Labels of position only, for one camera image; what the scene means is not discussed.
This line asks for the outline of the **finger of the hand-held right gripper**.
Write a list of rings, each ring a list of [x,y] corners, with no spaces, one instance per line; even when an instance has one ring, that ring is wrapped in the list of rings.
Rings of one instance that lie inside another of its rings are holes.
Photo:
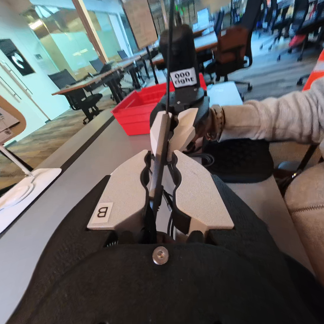
[[[172,160],[172,153],[176,150],[183,152],[195,137],[193,126],[198,108],[189,108],[178,114],[178,124],[168,141],[168,161]]]
[[[154,119],[154,122],[150,128],[150,142],[151,142],[151,151],[154,156],[156,156],[156,150],[157,150],[157,144],[158,144],[158,138],[159,138],[159,133],[160,133],[160,128],[161,128],[161,122],[162,122],[162,116],[166,114],[165,111],[159,111]],[[173,136],[173,130],[172,127],[170,126],[170,131],[168,135],[168,141],[172,138]],[[171,162],[172,160],[172,152],[171,149],[168,148],[167,152],[167,162]]]

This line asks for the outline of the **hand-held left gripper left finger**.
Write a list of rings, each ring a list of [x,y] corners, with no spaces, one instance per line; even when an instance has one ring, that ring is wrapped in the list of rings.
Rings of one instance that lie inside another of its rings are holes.
[[[89,230],[129,231],[144,243],[156,243],[156,224],[149,205],[151,152],[131,157],[109,177],[87,224]]]

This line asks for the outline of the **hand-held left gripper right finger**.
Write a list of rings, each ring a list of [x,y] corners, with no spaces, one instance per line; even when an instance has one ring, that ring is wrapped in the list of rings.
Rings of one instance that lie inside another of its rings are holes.
[[[172,218],[184,235],[209,230],[231,230],[234,223],[221,198],[211,173],[199,162],[175,150],[172,153],[175,174]]]

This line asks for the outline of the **red plastic bin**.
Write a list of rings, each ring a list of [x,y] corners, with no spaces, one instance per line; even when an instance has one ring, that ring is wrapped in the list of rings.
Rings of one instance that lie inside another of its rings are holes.
[[[193,126],[209,112],[210,99],[207,96],[207,86],[202,73],[199,74],[200,85],[204,90],[203,99],[190,108],[198,108]],[[150,122],[151,112],[159,105],[167,91],[166,83],[146,87],[140,91],[132,91],[113,110],[112,114],[128,136],[149,134],[153,122]]]

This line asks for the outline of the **person's right forearm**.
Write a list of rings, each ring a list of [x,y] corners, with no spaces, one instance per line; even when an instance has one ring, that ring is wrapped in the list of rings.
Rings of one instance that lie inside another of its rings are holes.
[[[250,100],[223,107],[225,122],[220,141],[251,139],[320,144],[323,153],[324,81],[317,79],[307,91],[280,98]]]

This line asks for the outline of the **person's right hand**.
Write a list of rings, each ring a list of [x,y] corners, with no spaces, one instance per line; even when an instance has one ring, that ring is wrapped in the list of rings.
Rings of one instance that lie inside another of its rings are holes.
[[[210,131],[210,128],[212,127],[212,123],[212,117],[210,116],[210,114],[206,118],[200,120],[200,122],[195,127],[195,136],[187,146],[187,150],[189,152],[193,150],[195,143],[199,138],[207,135],[207,133]]]

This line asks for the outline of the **brown notice board stand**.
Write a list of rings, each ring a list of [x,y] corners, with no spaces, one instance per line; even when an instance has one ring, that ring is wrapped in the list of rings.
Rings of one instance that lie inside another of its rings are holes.
[[[123,0],[122,6],[138,48],[146,50],[155,84],[157,85],[158,79],[152,62],[151,52],[153,45],[158,40],[158,35],[149,3],[147,0]]]

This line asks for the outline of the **brown office chair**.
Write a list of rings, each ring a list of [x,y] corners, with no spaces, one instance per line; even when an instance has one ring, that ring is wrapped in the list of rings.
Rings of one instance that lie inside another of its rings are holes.
[[[251,67],[252,34],[253,29],[247,29],[242,25],[235,25],[219,32],[217,46],[213,49],[213,60],[205,68],[212,83],[219,82],[222,77],[224,82],[227,82],[229,74]]]

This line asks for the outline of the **long wooden desk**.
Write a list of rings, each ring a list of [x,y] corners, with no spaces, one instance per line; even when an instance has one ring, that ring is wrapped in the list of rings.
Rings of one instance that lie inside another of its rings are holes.
[[[132,77],[132,83],[134,86],[139,85],[139,78],[136,73],[136,66],[138,62],[143,62],[145,59],[149,58],[152,51],[157,50],[157,46],[149,46],[148,50],[141,50],[136,55],[132,57],[122,60],[118,62],[115,66],[113,66],[109,71],[104,73],[95,75],[95,76],[88,76],[85,80],[78,81],[73,85],[67,85],[64,88],[60,89],[59,91],[52,93],[52,96],[55,95],[64,95],[65,93],[69,93],[71,91],[75,91],[77,89],[88,88],[91,85],[101,85],[104,81],[108,81],[108,79],[112,79],[114,76],[121,77],[121,74],[129,73]]]

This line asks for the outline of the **white stand with instruction sheet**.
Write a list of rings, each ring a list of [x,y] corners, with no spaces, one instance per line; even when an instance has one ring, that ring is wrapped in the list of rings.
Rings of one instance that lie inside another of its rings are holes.
[[[20,135],[26,129],[26,119],[2,96],[0,124],[0,152],[25,175],[21,181],[5,190],[5,193],[1,193],[0,233],[3,233],[60,176],[62,169],[32,170],[24,161],[5,148],[4,144],[8,140]]]

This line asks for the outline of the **person's tan pants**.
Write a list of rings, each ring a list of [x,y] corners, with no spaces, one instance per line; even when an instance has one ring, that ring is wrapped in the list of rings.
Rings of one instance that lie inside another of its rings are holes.
[[[298,175],[285,202],[318,281],[324,283],[324,163]]]

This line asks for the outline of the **row of black office chairs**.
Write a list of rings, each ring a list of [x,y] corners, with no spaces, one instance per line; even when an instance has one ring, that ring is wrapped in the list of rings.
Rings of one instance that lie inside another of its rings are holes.
[[[283,30],[288,31],[290,40],[287,48],[278,54],[278,62],[285,54],[292,54],[295,49],[300,51],[297,58],[297,62],[300,62],[305,49],[311,46],[319,48],[323,35],[323,8],[323,1],[294,1],[292,17],[274,25],[274,30],[278,30],[278,34],[269,51],[281,39]]]

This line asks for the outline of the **orange striped cloth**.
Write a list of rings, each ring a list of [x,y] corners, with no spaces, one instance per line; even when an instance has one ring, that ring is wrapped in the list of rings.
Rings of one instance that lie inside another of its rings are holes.
[[[308,77],[302,91],[309,90],[313,82],[316,81],[317,79],[322,78],[323,76],[324,76],[324,50],[322,50],[322,52],[320,53],[318,60],[310,76]]]

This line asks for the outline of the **black wall poster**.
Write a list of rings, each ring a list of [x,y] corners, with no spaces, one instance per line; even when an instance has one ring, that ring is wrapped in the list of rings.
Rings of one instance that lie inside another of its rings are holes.
[[[22,76],[35,73],[34,69],[10,39],[1,39],[0,49]]]

